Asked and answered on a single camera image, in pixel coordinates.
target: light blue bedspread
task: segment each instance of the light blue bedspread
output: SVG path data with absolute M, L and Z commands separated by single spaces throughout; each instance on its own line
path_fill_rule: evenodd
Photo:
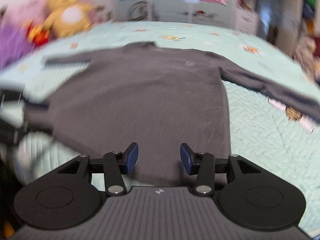
M 319 87 L 307 80 L 301 67 L 265 41 L 232 30 L 179 23 L 106 23 L 97 26 L 89 33 L 53 42 L 23 58 L 0 74 L 0 83 L 23 84 L 32 97 L 42 99 L 87 67 L 87 64 L 73 64 L 44 68 L 45 57 L 119 47 L 135 41 L 155 41 L 160 47 L 213 51 L 320 102 Z M 243 50 L 243 45 L 257 49 L 254 52 L 258 54 Z M 308 134 L 299 123 L 289 121 L 285 113 L 268 104 L 265 96 L 230 82 L 224 82 L 224 85 L 230 108 L 232 153 L 242 155 L 298 187 L 307 200 L 300 227 L 316 236 L 320 233 L 319 127 Z M 21 107 L 4 104 L 0 116 L 19 125 Z M 48 136 L 36 133 L 22 141 L 11 161 L 18 178 L 28 183 L 77 155 Z M 140 185 L 129 178 L 125 178 L 125 182 L 127 187 Z M 101 174 L 93 176 L 92 183 L 104 190 Z

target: bed pillow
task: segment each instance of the bed pillow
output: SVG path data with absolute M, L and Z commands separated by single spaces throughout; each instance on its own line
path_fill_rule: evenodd
M 93 4 L 94 0 L 80 1 Z M 42 24 L 48 15 L 46 0 L 31 0 L 25 4 L 9 6 L 3 21 L 19 26 L 24 26 L 32 20 L 34 24 Z M 89 13 L 89 17 L 94 22 L 94 25 L 102 22 L 101 17 L 94 11 Z

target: stuffed animal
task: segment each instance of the stuffed animal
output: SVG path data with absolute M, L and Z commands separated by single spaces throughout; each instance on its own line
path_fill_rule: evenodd
M 27 39 L 29 42 L 33 42 L 36 47 L 42 46 L 49 42 L 49 30 L 43 30 L 42 25 L 34 25 L 31 22 L 27 28 Z
M 88 12 L 93 10 L 89 4 L 79 0 L 47 0 L 50 16 L 44 22 L 44 29 L 50 30 L 58 37 L 66 37 L 92 27 Z

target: yellow plush toy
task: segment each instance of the yellow plush toy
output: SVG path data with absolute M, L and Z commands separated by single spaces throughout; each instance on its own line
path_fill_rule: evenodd
M 79 0 L 47 0 L 47 7 L 51 14 L 43 27 L 52 29 L 58 38 L 89 30 L 92 26 L 88 12 L 94 8 L 89 4 L 79 3 Z

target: gray long-sleeve shirt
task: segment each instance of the gray long-sleeve shirt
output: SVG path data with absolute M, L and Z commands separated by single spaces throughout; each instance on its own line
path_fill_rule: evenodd
M 48 97 L 47 112 L 25 120 L 91 158 L 139 144 L 134 177 L 158 186 L 189 183 L 179 146 L 226 158 L 231 153 L 228 99 L 221 78 L 260 92 L 320 122 L 320 106 L 212 52 L 128 44 L 47 60 L 90 61 Z

